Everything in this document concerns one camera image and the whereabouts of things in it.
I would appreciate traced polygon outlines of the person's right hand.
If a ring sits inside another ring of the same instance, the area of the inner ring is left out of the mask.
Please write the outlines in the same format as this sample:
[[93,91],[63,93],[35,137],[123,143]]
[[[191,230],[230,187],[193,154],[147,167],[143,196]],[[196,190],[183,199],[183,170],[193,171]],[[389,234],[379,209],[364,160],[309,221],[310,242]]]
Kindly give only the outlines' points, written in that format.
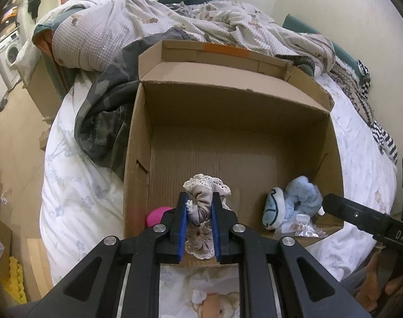
[[403,317],[403,255],[383,249],[364,271],[357,301],[372,317]]

